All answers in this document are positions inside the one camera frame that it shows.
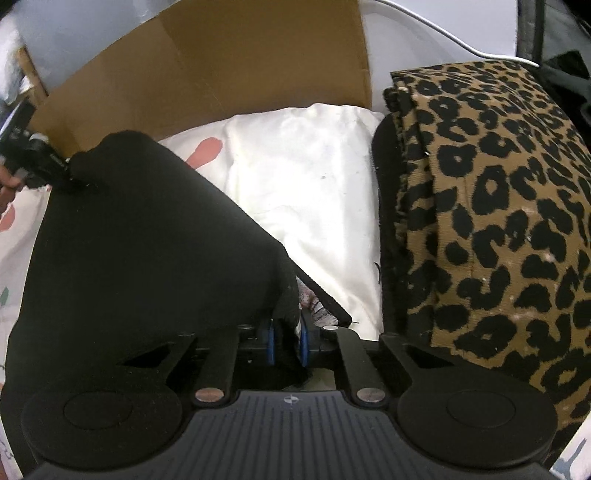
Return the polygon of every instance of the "round pad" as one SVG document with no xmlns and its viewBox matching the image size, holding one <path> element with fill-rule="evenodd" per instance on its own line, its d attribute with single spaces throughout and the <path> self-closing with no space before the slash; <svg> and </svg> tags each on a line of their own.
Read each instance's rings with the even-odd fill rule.
<svg viewBox="0 0 591 480">
<path fill-rule="evenodd" d="M 427 455 L 476 469 L 539 461 L 556 431 L 550 399 L 526 383 L 466 365 L 421 369 L 398 402 L 406 437 Z"/>
<path fill-rule="evenodd" d="M 178 397 L 148 371 L 116 367 L 39 392 L 21 420 L 37 456 L 75 470 L 110 470 L 161 450 L 181 414 Z"/>
<path fill-rule="evenodd" d="M 486 391 L 464 391 L 447 401 L 447 412 L 458 422 L 479 429 L 500 427 L 515 416 L 515 406 L 506 396 Z"/>
</svg>

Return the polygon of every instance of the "cardboard box flap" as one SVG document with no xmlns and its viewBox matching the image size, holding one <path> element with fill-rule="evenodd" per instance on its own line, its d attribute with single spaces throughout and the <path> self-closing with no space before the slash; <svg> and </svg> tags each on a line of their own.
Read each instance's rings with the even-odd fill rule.
<svg viewBox="0 0 591 480">
<path fill-rule="evenodd" d="M 181 0 L 54 89 L 32 120 L 65 155 L 238 113 L 371 104 L 355 0 Z"/>
</svg>

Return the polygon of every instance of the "pink spot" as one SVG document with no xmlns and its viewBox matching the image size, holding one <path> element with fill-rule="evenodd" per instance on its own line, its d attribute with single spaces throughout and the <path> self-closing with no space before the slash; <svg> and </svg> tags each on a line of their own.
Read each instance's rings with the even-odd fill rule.
<svg viewBox="0 0 591 480">
<path fill-rule="evenodd" d="M 214 160 L 222 151 L 223 143 L 220 139 L 209 137 L 203 140 L 191 156 L 187 159 L 187 163 L 191 168 L 199 168 L 206 163 Z"/>
<path fill-rule="evenodd" d="M 14 223 L 14 217 L 14 207 L 10 205 L 10 207 L 8 207 L 7 212 L 3 215 L 2 219 L 0 220 L 0 232 L 8 230 L 12 226 L 12 224 Z"/>
</svg>

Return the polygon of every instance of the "ribbed black surface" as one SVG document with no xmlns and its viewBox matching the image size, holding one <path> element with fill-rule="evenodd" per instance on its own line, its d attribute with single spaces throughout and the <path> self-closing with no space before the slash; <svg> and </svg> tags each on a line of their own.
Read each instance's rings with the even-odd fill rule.
<svg viewBox="0 0 591 480">
<path fill-rule="evenodd" d="M 553 478 L 532 465 L 469 473 L 421 456 L 387 415 L 348 404 L 340 392 L 242 392 L 220 410 L 200 411 L 162 454 L 115 472 L 39 467 L 30 480 L 456 480 Z"/>
</svg>

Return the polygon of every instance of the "leopard print fabric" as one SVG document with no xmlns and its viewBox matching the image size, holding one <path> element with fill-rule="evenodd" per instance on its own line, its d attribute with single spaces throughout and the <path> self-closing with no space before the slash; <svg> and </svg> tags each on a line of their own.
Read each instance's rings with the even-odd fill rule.
<svg viewBox="0 0 591 480">
<path fill-rule="evenodd" d="M 519 64 L 392 79 L 404 333 L 547 392 L 551 462 L 591 400 L 591 155 Z"/>
</svg>

